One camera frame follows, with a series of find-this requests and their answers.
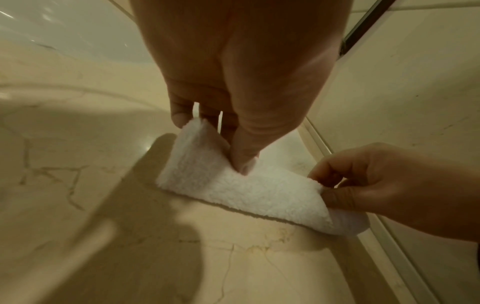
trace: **white towel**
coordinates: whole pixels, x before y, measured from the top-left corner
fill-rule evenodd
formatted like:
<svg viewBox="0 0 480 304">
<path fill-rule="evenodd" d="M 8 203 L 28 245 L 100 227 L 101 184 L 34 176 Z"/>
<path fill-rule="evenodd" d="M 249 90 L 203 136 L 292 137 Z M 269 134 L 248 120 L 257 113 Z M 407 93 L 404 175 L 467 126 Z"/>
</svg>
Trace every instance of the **white towel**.
<svg viewBox="0 0 480 304">
<path fill-rule="evenodd" d="M 327 209 L 316 181 L 261 160 L 243 176 L 230 165 L 228 151 L 228 143 L 212 125 L 193 119 L 178 135 L 158 186 L 324 233 L 355 235 L 368 229 L 365 213 Z"/>
</svg>

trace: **terry cloth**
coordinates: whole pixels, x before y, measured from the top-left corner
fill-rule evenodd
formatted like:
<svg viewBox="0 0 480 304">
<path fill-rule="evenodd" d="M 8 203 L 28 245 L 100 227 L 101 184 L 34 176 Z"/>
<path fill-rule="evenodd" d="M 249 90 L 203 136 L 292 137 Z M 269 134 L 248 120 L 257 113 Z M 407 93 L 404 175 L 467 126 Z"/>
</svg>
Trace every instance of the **terry cloth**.
<svg viewBox="0 0 480 304">
<path fill-rule="evenodd" d="M 161 189 L 269 218 L 286 220 L 336 235 L 369 227 L 365 213 L 332 210 L 314 180 L 256 160 L 248 176 L 227 157 L 229 144 L 206 120 L 186 124 L 157 179 Z"/>
</svg>

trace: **marble floor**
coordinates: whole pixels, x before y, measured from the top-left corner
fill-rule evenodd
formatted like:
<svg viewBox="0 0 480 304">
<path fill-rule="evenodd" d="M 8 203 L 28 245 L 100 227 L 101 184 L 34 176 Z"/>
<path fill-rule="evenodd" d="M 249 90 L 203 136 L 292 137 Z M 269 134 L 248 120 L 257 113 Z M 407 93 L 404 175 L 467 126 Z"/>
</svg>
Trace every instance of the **marble floor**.
<svg viewBox="0 0 480 304">
<path fill-rule="evenodd" d="M 370 231 L 163 192 L 178 129 L 152 62 L 0 40 L 0 303 L 413 303 Z M 262 158 L 315 164 L 298 131 Z"/>
</svg>

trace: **hand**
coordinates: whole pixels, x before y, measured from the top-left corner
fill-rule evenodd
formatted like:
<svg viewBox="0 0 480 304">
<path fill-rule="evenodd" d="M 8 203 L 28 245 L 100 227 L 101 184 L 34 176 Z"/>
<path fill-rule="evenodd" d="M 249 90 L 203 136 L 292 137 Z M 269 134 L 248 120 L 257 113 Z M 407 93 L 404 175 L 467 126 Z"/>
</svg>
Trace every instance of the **hand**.
<svg viewBox="0 0 480 304">
<path fill-rule="evenodd" d="M 326 187 L 339 184 L 322 194 L 328 207 L 372 212 L 430 234 L 480 241 L 477 171 L 373 144 L 325 157 L 309 177 Z"/>
<path fill-rule="evenodd" d="M 171 118 L 200 116 L 231 143 L 246 173 L 305 118 L 338 57 L 352 0 L 135 0 L 145 43 L 165 78 Z"/>
</svg>

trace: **folded towel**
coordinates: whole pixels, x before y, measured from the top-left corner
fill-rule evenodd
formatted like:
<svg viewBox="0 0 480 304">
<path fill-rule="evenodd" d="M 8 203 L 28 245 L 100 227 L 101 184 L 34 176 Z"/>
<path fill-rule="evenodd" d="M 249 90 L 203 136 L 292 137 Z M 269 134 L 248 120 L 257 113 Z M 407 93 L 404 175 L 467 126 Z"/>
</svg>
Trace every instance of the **folded towel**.
<svg viewBox="0 0 480 304">
<path fill-rule="evenodd" d="M 178 135 L 157 179 L 160 188 L 337 235 L 369 227 L 365 213 L 327 209 L 314 180 L 257 160 L 248 176 L 228 160 L 228 143 L 207 121 L 194 119 Z"/>
</svg>

